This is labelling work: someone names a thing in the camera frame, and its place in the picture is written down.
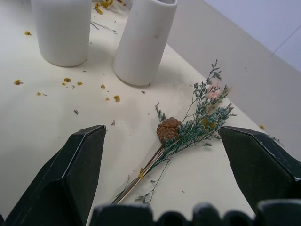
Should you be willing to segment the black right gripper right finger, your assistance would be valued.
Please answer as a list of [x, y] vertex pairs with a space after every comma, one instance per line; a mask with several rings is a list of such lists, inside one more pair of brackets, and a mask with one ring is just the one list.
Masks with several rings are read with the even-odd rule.
[[219, 131], [236, 183], [250, 207], [264, 200], [301, 199], [301, 162], [267, 134], [222, 126]]

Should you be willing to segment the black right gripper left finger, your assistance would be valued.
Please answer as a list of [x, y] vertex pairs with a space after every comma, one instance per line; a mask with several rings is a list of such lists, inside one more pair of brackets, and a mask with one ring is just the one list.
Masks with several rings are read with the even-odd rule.
[[3, 226], [85, 226], [98, 186], [104, 125], [81, 129], [48, 160]]

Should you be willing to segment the wide white ceramic vase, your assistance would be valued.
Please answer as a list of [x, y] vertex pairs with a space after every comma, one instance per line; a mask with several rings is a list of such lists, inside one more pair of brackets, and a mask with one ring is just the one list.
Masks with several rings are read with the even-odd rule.
[[88, 57], [91, 0], [31, 0], [41, 56], [73, 67]]

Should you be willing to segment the tapered white ceramic vase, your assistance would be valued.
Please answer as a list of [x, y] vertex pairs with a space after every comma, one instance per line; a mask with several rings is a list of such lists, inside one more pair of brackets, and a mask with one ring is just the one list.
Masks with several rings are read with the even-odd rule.
[[125, 83], [144, 86], [158, 73], [177, 0], [134, 0], [113, 61]]

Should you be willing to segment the dried bouquet with pine cone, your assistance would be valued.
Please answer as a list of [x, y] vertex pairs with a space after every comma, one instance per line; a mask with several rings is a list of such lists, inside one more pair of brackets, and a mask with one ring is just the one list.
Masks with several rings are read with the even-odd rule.
[[221, 138], [218, 130], [228, 118], [235, 116], [232, 112], [233, 104], [223, 103], [230, 89], [227, 85], [219, 86], [218, 82], [221, 79], [221, 70], [218, 61], [215, 61], [207, 79], [193, 85], [191, 104], [181, 121], [167, 117], [158, 105], [155, 105], [159, 119], [156, 134], [161, 145], [148, 163], [140, 169], [138, 176], [127, 180], [112, 204], [122, 203], [153, 169], [163, 162], [169, 164], [175, 154], [193, 146], [211, 147], [210, 140]]

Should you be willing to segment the thin dark dried twig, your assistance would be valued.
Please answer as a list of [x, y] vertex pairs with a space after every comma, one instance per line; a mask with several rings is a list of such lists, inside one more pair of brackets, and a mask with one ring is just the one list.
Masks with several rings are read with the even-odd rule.
[[98, 30], [99, 30], [99, 27], [101, 27], [101, 28], [103, 28], [103, 29], [106, 29], [106, 30], [108, 30], [108, 31], [113, 32], [114, 34], [117, 34], [117, 32], [116, 32], [115, 30], [113, 30], [113, 29], [111, 29], [111, 28], [109, 28], [109, 27], [107, 27], [107, 26], [101, 25], [101, 24], [99, 24], [99, 23], [97, 23], [97, 22], [91, 21], [90, 24], [91, 24], [92, 26], [94, 26], [94, 27], [95, 27], [96, 29], [98, 29]]

